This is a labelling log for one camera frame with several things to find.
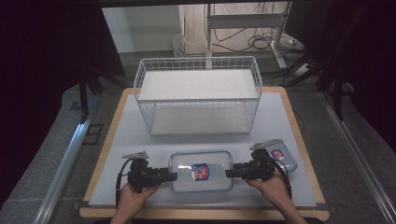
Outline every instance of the plastic tray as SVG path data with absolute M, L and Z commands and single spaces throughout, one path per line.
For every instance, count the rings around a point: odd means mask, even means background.
M 175 153 L 169 159 L 170 171 L 177 173 L 172 190 L 183 193 L 231 189 L 233 180 L 225 176 L 225 170 L 232 167 L 233 158 L 225 150 Z
M 274 160 L 281 161 L 279 162 L 279 166 L 286 171 L 288 169 L 288 172 L 293 172 L 297 169 L 297 162 L 296 160 L 291 156 L 288 148 L 285 146 L 283 141 L 271 145 L 269 147 L 265 148 L 270 156 L 274 158 Z

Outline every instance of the metal rack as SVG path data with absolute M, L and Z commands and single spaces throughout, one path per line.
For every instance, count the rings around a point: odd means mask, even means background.
M 279 41 L 286 24 L 291 2 L 283 8 L 282 13 L 251 14 L 251 15 L 213 15 L 210 4 L 206 6 L 206 57 L 212 57 L 212 29 L 235 28 L 270 28 L 277 27 L 276 37 L 271 42 L 271 49 L 280 69 L 287 69 L 285 60 L 279 51 Z
M 250 133 L 262 80 L 253 57 L 144 59 L 134 87 L 152 135 Z

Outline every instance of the wrist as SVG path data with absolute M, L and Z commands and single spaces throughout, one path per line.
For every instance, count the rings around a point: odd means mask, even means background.
M 285 218 L 286 223 L 306 223 L 291 200 L 276 205 L 276 209 Z
M 127 224 L 132 223 L 132 218 L 125 216 L 123 213 L 116 212 L 114 217 L 111 219 L 110 224 Z

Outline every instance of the metal leg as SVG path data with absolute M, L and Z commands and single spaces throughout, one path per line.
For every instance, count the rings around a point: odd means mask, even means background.
M 210 4 L 207 4 L 206 9 L 206 68 L 212 68 L 212 28 L 210 27 Z
M 281 14 L 281 17 L 280 17 L 280 22 L 279 22 L 279 25 L 277 26 L 277 32 L 276 32 L 275 40 L 271 43 L 271 48 L 273 50 L 273 53 L 275 55 L 277 64 L 279 65 L 280 69 L 287 69 L 288 68 L 286 66 L 285 60 L 282 57 L 282 54 L 280 54 L 279 41 L 280 41 L 280 37 L 282 36 L 283 29 L 285 28 L 286 18 L 288 17 L 290 3 L 291 2 L 288 2 L 286 4 L 285 8 L 282 11 L 282 14 Z

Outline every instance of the human hand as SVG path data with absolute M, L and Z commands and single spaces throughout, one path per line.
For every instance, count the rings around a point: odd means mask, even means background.
M 262 193 L 262 197 L 274 206 L 290 201 L 288 190 L 279 171 L 275 171 L 274 176 L 266 181 L 246 180 L 246 182 L 249 186 L 258 189 Z
M 120 191 L 119 206 L 111 219 L 111 224 L 123 224 L 130 221 L 145 206 L 148 197 L 155 193 L 159 187 L 147 188 L 142 193 L 136 193 L 134 187 L 125 184 Z
M 282 214 L 287 223 L 306 223 L 291 201 L 280 172 L 275 171 L 274 176 L 266 181 L 246 180 L 246 182 L 249 186 L 258 189 L 262 193 L 262 197 L 266 198 Z

